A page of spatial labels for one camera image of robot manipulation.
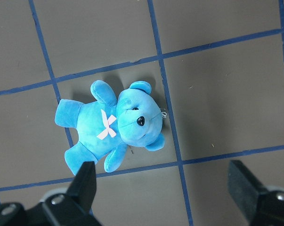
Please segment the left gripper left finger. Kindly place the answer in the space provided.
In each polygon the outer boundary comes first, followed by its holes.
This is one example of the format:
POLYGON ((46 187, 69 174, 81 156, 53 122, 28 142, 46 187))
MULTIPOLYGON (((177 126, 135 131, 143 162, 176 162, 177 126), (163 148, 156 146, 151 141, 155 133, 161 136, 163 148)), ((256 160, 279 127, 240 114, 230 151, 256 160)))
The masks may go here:
POLYGON ((86 161, 66 192, 53 194, 28 210, 19 202, 0 204, 0 226, 99 226, 90 214, 96 190, 95 164, 86 161))

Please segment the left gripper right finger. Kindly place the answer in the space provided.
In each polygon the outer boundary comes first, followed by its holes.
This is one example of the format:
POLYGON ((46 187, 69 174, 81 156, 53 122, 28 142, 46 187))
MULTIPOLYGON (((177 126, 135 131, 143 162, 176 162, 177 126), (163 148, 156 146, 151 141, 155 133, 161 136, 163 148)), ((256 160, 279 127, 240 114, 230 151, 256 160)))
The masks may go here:
POLYGON ((284 226, 284 188, 265 186, 240 160, 227 170, 231 198, 250 226, 284 226))

